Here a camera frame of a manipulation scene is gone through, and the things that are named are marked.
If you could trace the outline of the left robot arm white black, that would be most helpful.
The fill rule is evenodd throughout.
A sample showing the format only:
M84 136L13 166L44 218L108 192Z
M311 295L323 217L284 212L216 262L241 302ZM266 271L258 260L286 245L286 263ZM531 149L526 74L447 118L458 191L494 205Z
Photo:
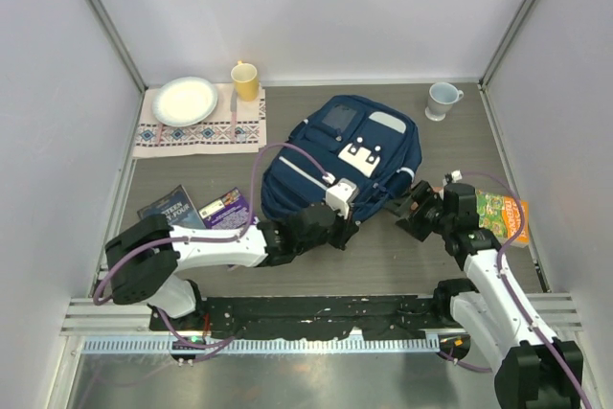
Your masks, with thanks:
M207 266L272 267L323 245L344 250L358 232L352 215L342 216L324 203L312 204L280 221L239 229L191 229L149 216L109 241L108 272L94 294L99 305L147 303L162 309L184 331L204 318L194 282L179 272Z

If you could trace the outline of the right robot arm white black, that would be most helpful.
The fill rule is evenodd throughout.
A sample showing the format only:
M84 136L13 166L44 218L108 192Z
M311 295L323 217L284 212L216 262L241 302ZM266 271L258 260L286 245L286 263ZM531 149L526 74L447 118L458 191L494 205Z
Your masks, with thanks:
M432 313L443 327L460 324L479 347L500 407L590 407L579 346L560 340L519 286L504 245L480 224L473 186L449 179L437 192L420 181L386 208L413 238L441 236L464 271L464 278L438 284Z

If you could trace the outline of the purple treehouse paperback book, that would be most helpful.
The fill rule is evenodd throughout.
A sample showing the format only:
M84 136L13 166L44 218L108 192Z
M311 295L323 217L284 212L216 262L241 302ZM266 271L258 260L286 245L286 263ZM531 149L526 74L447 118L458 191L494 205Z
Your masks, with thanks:
M245 226L255 225L258 219L250 215L250 205L238 188L223 194L198 210L207 236L236 237Z

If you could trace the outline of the navy blue student backpack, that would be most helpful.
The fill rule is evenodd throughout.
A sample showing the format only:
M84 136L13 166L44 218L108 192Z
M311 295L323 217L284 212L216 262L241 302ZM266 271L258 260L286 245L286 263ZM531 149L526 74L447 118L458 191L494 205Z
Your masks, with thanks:
M261 209L277 220L323 201L330 172L358 187L353 203L371 204L372 217L406 192L421 160L419 129L409 116L362 96L337 95L290 132L262 175Z

